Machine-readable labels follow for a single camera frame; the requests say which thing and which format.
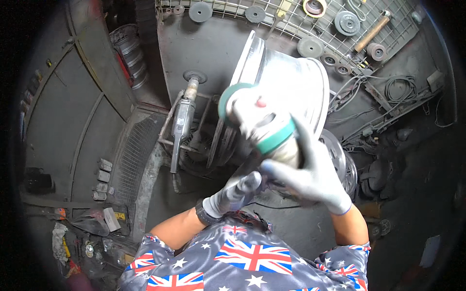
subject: person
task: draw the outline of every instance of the person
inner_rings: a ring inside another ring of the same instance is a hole
[[[121,275],[121,290],[367,291],[365,220],[343,189],[326,146],[312,138],[302,120],[293,120],[304,157],[301,169],[266,159],[260,173],[253,171],[155,226]],[[266,179],[285,184],[303,205],[318,201],[327,206],[338,246],[314,261],[304,259],[270,224],[241,211],[245,197],[259,191]]]

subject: union jack print shirt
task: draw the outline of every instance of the union jack print shirt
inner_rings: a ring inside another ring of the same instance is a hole
[[[369,252],[369,243],[337,246],[308,260],[271,225],[236,211],[205,228],[177,256],[146,234],[119,285],[122,291],[368,291]]]

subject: white glove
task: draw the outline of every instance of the white glove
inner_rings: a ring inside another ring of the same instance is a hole
[[[294,169],[274,160],[264,160],[260,165],[261,173],[268,179],[282,182],[303,204],[306,201],[323,202],[329,211],[336,215],[348,212],[352,206],[351,198],[336,174],[327,147],[313,138],[309,124],[293,116],[298,131],[298,144],[304,156],[304,167]]]
[[[236,183],[227,183],[222,190],[204,199],[202,207],[208,215],[214,218],[220,218],[229,211],[239,210],[251,201],[256,192],[260,191],[261,182],[260,173],[253,171]]]

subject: wristwatch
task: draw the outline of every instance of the wristwatch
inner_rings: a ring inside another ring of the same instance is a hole
[[[214,218],[205,211],[204,207],[202,207],[203,199],[199,200],[196,204],[196,215],[198,216],[199,220],[205,225],[211,225],[214,223],[219,222],[222,218]]]

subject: black wire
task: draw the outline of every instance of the black wire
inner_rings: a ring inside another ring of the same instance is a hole
[[[257,204],[259,206],[262,206],[262,207],[265,207],[265,208],[271,208],[271,209],[290,209],[290,208],[299,208],[299,207],[301,207],[301,205],[285,206],[285,207],[272,207],[272,206],[267,206],[267,205],[260,204],[260,203],[257,203],[257,202],[251,202],[249,204],[246,204],[245,206],[248,206],[248,205],[251,205],[251,204]]]

